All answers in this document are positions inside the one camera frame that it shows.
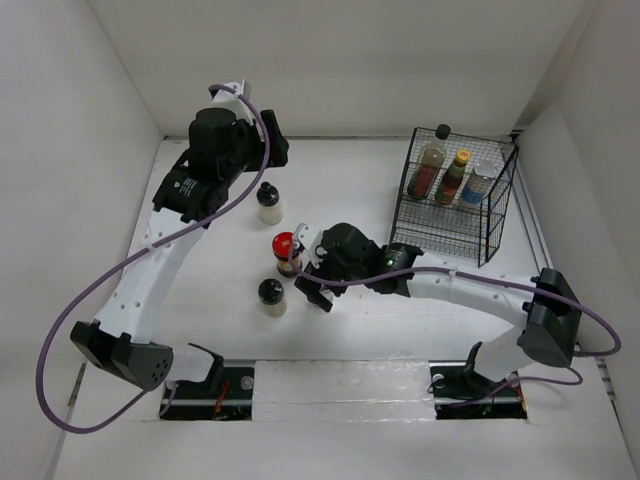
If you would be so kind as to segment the red lid sauce jar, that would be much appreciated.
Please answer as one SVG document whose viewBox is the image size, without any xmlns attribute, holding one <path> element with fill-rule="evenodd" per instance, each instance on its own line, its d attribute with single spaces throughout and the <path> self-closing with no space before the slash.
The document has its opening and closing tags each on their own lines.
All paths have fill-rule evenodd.
<svg viewBox="0 0 640 480">
<path fill-rule="evenodd" d="M 278 233 L 272 240 L 272 252 L 279 274 L 285 278 L 295 277 L 295 268 L 302 266 L 302 259 L 300 251 L 294 247 L 294 234 L 290 231 Z"/>
</svg>

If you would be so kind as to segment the yellow cap chili sauce bottle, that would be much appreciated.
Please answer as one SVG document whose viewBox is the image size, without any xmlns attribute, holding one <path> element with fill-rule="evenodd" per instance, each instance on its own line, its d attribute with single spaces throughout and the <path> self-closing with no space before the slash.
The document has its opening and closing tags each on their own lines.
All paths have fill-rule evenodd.
<svg viewBox="0 0 640 480">
<path fill-rule="evenodd" d="M 464 173 L 472 153 L 467 149 L 460 149 L 448 169 L 441 178 L 436 190 L 435 201 L 441 205 L 449 205 L 462 183 Z"/>
</svg>

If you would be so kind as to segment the tall dark sauce bottle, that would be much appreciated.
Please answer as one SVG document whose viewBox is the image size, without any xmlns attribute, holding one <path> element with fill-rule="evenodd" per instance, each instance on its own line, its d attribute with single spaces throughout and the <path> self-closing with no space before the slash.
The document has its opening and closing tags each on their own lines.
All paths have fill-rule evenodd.
<svg viewBox="0 0 640 480">
<path fill-rule="evenodd" d="M 451 133 L 447 124 L 440 124 L 434 138 L 424 147 L 419 166 L 412 174 L 407 187 L 407 194 L 415 200 L 425 199 L 446 159 L 445 141 Z"/>
</svg>

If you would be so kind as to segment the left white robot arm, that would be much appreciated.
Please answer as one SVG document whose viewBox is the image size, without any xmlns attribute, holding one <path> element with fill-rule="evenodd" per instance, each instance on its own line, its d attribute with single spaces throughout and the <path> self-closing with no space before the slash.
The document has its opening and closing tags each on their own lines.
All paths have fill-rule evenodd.
<svg viewBox="0 0 640 480">
<path fill-rule="evenodd" d="M 228 201 L 239 175 L 282 167 L 288 142 L 276 115 L 263 110 L 270 142 L 257 126 L 226 108 L 206 108 L 189 126 L 189 146 L 160 184 L 142 241 L 147 254 L 127 266 L 91 322 L 77 322 L 70 339 L 96 368 L 144 391 L 188 382 L 201 396 L 222 387 L 222 356 L 195 344 L 171 348 L 153 340 L 155 323 L 177 272 Z"/>
</svg>

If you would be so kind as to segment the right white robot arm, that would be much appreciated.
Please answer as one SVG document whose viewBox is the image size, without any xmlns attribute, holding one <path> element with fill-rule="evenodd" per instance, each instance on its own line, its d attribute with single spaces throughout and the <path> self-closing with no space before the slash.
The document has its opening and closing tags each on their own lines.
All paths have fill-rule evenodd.
<svg viewBox="0 0 640 480">
<path fill-rule="evenodd" d="M 378 245 L 348 223 L 325 230 L 299 225 L 285 255 L 296 271 L 296 288 L 324 311 L 348 287 L 364 286 L 381 295 L 459 305 L 507 322 L 509 330 L 470 349 L 462 381 L 473 393 L 486 393 L 534 363 L 568 368 L 575 357 L 581 312 L 555 270 L 524 281 L 485 276 L 409 244 Z"/>
</svg>

